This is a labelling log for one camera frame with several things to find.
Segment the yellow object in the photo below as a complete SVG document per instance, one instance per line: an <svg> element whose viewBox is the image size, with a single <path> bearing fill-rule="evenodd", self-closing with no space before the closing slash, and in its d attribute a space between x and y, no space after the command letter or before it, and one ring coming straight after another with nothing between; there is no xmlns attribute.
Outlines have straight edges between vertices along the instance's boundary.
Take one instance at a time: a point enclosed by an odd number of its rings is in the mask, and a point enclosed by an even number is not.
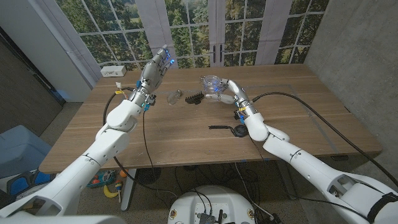
<svg viewBox="0 0 398 224"><path fill-rule="evenodd" d="M108 186L104 185L104 194L108 198L113 198L113 197L118 196L119 192L112 193L112 192L109 191Z"/></svg>

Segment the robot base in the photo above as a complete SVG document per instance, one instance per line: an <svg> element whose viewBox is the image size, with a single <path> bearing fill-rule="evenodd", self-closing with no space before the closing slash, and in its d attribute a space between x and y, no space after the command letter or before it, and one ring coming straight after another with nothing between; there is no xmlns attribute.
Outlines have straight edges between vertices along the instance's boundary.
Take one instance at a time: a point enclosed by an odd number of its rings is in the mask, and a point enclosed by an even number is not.
<svg viewBox="0 0 398 224"><path fill-rule="evenodd" d="M168 224L212 224L219 220L219 215L223 216L223 223L254 224L253 206L242 195L217 185L201 186L196 190L209 198L213 208L210 216L210 204L206 197L199 194L206 205L206 214L204 214L205 208L198 194L187 192L173 203L169 212Z"/></svg>

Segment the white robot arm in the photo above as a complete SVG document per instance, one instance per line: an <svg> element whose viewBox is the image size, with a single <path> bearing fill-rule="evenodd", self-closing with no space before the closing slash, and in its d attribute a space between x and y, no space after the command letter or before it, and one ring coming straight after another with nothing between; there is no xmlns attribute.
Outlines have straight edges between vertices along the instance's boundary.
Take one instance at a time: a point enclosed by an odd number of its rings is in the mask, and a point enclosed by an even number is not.
<svg viewBox="0 0 398 224"><path fill-rule="evenodd" d="M11 223L15 221L12 221L13 217L32 218L31 215L22 211L38 200L44 203L34 214L38 217L75 215L76 208L73 208L71 203L79 197L80 192L102 165L127 148L128 132L136 127L136 117L146 105L155 103L152 92L159 87L167 69L173 64L174 60L169 60L169 58L165 45L147 63L141 73L137 89L129 99L123 100L109 113L106 124L95 137L95 142L43 189L1 209L0 218L11 218L5 219ZM104 217L102 221L109 219L110 217Z"/></svg>
<svg viewBox="0 0 398 224"><path fill-rule="evenodd" d="M303 149L289 143L289 136L264 124L244 90L234 81L222 79L224 88L234 93L234 102L244 115L250 137L265 141L263 148L288 162L330 202L351 208L374 223L395 223L398 219L398 193L385 184L363 175L338 171ZM369 223L366 219L333 205L349 223Z"/></svg>

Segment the black tool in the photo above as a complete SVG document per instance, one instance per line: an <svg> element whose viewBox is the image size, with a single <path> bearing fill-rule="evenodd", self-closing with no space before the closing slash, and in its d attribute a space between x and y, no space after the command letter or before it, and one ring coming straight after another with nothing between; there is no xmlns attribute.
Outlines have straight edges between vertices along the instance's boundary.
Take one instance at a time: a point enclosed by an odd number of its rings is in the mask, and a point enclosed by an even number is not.
<svg viewBox="0 0 398 224"><path fill-rule="evenodd" d="M193 96L188 96L188 97L186 97L186 98L185 98L185 102L187 102L187 103L189 103L189 104L194 103L194 104L198 105L198 104L201 102L200 100L201 100L203 97L205 97L204 94L203 94L202 92L200 92L200 93L195 94L195 95L193 95Z"/></svg>
<svg viewBox="0 0 398 224"><path fill-rule="evenodd" d="M235 128L227 125L212 125L209 126L209 129L230 129L232 134L234 134L235 137L239 138L243 138L249 134L248 128L243 124L240 124Z"/></svg>

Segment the power strip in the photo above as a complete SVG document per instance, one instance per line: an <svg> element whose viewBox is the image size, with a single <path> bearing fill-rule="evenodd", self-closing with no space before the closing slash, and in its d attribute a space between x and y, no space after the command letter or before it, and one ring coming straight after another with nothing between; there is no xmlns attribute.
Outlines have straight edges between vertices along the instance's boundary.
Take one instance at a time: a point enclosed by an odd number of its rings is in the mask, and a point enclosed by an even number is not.
<svg viewBox="0 0 398 224"><path fill-rule="evenodd" d="M122 66L104 66L101 69L101 73L103 77L122 77L126 74L126 68L124 65Z"/></svg>

